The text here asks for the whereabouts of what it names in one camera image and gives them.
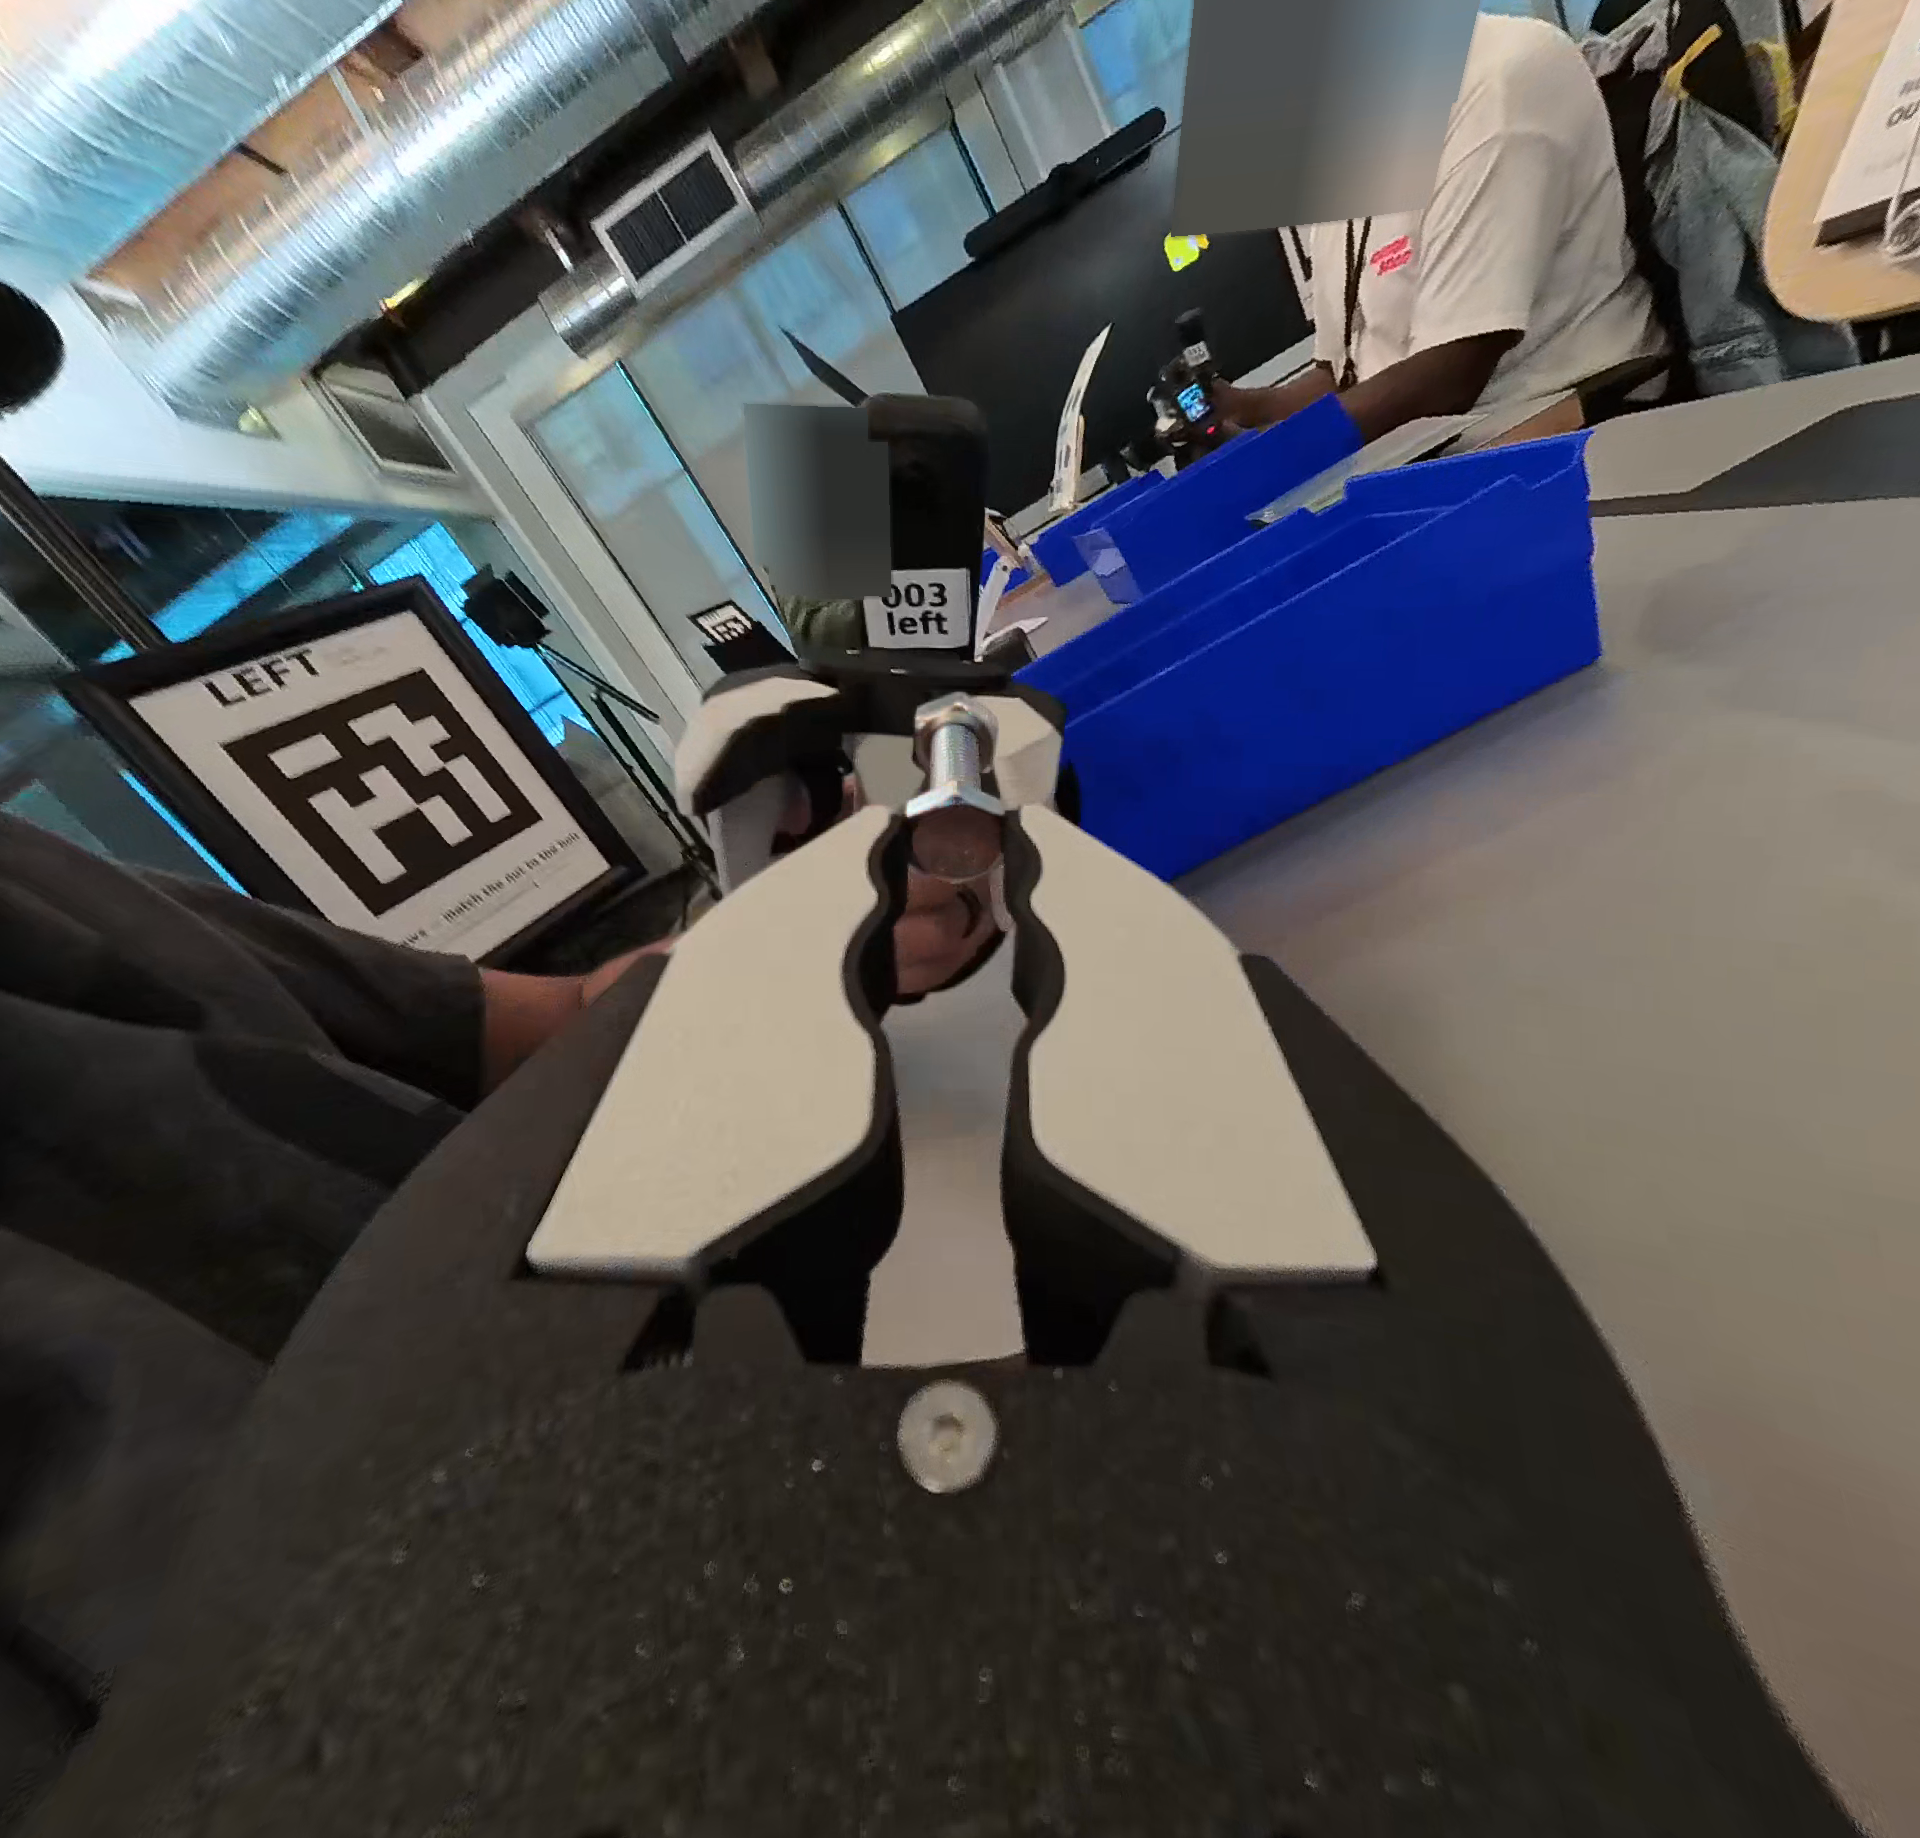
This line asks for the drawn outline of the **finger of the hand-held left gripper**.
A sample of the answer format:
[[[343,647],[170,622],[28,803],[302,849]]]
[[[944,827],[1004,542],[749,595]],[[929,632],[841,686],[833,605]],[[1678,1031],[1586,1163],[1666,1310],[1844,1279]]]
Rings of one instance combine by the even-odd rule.
[[[708,688],[674,748],[685,817],[718,815],[768,778],[840,756],[840,689],[811,674],[731,674]]]
[[[1009,812],[1056,811],[1064,734],[1028,700],[989,700],[994,719],[992,785]]]

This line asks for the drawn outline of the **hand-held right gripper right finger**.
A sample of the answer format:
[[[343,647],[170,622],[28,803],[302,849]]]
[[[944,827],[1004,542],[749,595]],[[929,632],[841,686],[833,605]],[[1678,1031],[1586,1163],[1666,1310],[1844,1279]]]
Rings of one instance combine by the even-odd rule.
[[[1094,1365],[1135,1301],[1206,1336],[1224,1296],[1374,1284],[1259,969],[1050,811],[1004,826],[1004,905],[1021,1027],[1001,1195],[1024,1359]]]

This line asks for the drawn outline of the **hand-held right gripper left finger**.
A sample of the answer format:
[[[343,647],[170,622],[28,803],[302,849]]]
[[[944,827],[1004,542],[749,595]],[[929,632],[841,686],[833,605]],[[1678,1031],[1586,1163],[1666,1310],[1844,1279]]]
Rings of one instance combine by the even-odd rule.
[[[666,957],[524,1248],[531,1275],[759,1288],[855,1366],[901,1216],[899,818],[867,806],[751,876]]]

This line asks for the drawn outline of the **medium silver hex bolt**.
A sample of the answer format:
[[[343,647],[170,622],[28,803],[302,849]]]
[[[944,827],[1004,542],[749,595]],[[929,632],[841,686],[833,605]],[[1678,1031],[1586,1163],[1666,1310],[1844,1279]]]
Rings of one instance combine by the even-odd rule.
[[[986,785],[989,746],[970,723],[933,723],[914,733],[914,761],[923,786],[904,811],[914,868],[954,887],[986,880],[1004,843],[1004,807]]]

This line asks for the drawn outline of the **blue plastic bin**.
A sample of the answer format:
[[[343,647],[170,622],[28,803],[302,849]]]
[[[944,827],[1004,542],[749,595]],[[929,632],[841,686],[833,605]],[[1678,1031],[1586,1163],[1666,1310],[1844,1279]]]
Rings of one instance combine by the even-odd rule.
[[[1598,663],[1586,446],[1353,477],[1048,652],[1079,827],[1175,880]]]
[[[1339,396],[1258,433],[1240,433],[1170,481],[1149,473],[1040,529],[1030,550],[1056,586],[1115,552],[1144,597],[1256,532],[1253,516],[1362,450]]]

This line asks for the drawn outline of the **grey desk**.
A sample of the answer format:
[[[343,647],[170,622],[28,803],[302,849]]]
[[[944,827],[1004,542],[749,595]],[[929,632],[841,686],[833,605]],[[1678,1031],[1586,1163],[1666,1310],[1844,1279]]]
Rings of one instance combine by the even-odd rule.
[[[1873,1833],[1915,1833],[1899,461],[1883,498],[1598,516],[1601,667],[1182,880],[1544,1242]]]

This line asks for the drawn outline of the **person's left hand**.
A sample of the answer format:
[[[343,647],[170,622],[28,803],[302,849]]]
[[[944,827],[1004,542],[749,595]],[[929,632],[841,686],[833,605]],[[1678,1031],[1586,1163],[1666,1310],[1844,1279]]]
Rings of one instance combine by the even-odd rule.
[[[819,778],[789,785],[771,852],[779,858],[805,844],[864,806],[865,792],[850,769],[838,773],[836,786]],[[894,1002],[909,1007],[947,989],[986,959],[999,936],[981,884],[954,884],[909,862],[894,919]]]

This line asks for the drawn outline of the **black panel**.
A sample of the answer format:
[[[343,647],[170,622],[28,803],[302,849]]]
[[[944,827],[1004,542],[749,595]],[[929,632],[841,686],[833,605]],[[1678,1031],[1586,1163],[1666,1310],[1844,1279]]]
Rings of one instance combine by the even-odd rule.
[[[1276,234],[1210,237],[1170,266],[1181,135],[1001,256],[966,264],[896,314],[923,391],[970,401],[989,446],[988,502],[1018,513],[1048,493],[1067,385],[1112,325],[1084,408],[1084,465],[1151,433],[1149,392],[1178,351],[1173,319],[1202,309],[1219,371],[1238,381],[1310,335]]]

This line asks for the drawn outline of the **black soundbar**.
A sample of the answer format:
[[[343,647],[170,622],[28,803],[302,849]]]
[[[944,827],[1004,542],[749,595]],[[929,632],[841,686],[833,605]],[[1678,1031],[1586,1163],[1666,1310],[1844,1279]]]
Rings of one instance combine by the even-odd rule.
[[[1026,234],[1064,216],[1090,192],[1141,166],[1166,133],[1167,116],[1164,107],[1154,105],[1076,158],[1053,166],[1038,184],[966,234],[969,261],[988,261]]]

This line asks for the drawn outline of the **white air vent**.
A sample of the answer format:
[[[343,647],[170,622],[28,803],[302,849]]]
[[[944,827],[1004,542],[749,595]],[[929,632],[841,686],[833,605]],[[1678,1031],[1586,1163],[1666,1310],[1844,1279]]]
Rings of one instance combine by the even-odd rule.
[[[633,295],[658,290],[691,259],[759,227],[737,170],[713,133],[616,195],[588,230]]]

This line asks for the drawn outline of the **black disc floor lamp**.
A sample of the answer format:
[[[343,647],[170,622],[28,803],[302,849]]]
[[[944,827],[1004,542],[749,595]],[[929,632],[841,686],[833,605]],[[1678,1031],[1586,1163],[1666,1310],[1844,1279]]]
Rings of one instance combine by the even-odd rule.
[[[49,314],[1,286],[1,418],[34,406],[58,381],[63,345]],[[61,579],[94,619],[134,654],[167,646],[154,619],[133,602],[55,507],[1,459],[1,518]]]

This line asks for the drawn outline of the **blue denim jacket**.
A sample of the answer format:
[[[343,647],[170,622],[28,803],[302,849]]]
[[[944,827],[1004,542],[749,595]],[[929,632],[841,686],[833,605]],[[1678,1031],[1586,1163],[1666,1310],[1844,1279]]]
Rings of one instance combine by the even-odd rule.
[[[1598,0],[1578,49],[1620,170],[1625,237],[1661,335],[1625,410],[1860,365],[1854,335],[1791,316],[1764,274],[1778,158],[1725,0]]]

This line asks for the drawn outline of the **instruction sheet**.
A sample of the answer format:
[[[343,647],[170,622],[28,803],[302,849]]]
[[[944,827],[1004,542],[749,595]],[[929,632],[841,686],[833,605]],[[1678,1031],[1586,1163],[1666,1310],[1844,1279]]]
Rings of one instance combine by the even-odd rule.
[[[1875,237],[1893,264],[1917,257],[1917,0],[1892,28],[1816,206],[1815,243]]]

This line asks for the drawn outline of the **silver spiral air duct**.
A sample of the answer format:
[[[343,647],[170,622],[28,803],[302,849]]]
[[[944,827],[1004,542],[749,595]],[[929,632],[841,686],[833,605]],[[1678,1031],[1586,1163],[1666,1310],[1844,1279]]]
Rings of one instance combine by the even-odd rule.
[[[935,129],[948,93],[1028,49],[1092,0],[923,0],[857,47],[729,153],[748,202],[716,237],[689,243],[644,281],[585,264],[539,295],[539,310],[581,361],[674,316],[738,261],[756,257]]]

